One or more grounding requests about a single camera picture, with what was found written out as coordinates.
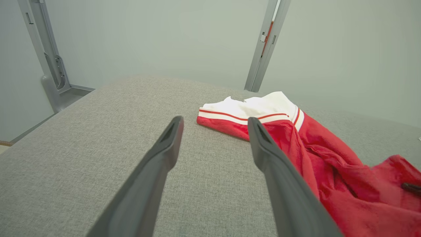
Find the red and white jacket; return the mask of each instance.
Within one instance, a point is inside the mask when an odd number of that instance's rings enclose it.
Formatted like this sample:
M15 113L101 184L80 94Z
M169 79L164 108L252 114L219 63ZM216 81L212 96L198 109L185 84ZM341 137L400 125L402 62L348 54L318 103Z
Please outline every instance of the red and white jacket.
M257 117L346 236L421 236L421 173L399 155L368 167L342 140L282 92L204 104L197 123L249 140Z

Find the white partition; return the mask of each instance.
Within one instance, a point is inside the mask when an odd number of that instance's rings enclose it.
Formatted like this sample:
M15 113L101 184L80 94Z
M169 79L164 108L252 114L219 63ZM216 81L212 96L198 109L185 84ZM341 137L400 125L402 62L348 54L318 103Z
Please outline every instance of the white partition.
M53 114L44 75L17 1L0 1L0 140L11 141Z
M292 0L260 87L421 127L421 1Z
M46 0L71 84L133 74L243 89L268 0Z

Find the red fabric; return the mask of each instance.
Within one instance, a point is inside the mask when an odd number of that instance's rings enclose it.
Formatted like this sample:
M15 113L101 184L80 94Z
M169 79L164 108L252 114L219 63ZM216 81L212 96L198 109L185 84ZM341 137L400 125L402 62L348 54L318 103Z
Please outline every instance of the red fabric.
M204 117L197 123L249 140L247 125ZM421 173L404 158L370 168L307 114L299 132L289 120L263 125L346 236L421 237L421 197L400 187L421 186Z

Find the gray table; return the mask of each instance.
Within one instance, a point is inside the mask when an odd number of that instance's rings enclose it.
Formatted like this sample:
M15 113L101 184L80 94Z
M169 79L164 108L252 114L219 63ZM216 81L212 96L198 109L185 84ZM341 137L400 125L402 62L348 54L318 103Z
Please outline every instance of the gray table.
M154 235L276 235L266 183L249 143L196 123L200 106L227 96L261 95L133 77L83 97L0 155L0 236L85 235L176 115L185 120L183 140ZM290 99L364 163L401 154L421 167L421 129Z

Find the red stripe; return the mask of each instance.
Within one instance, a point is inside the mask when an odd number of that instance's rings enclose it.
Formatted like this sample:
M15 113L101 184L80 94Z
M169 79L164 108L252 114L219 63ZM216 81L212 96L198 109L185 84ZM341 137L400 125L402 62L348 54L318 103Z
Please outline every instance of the red stripe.
M295 126L295 124L297 123L297 121L298 121L298 117L300 116L300 109L298 109L298 114L297 114L297 117L295 118L295 121L294 121L294 126Z
M235 119L238 119L238 120L247 121L247 118L238 118L238 117L235 117L235 116L233 116L231 114L227 114L227 113L221 113L221 112L215 112L215 111L207 111L207 110L199 110L199 111L200 112L204 112L204 113L216 113L216 114L226 115L226 116L230 116L230 117L233 117ZM267 118L267 117L270 117L270 116L275 116L275 115L286 115L286 116L289 117L289 115L287 115L286 113L274 113L274 114L269 114L269 115L265 115L265 116L259 117L257 119L264 119L264 118Z

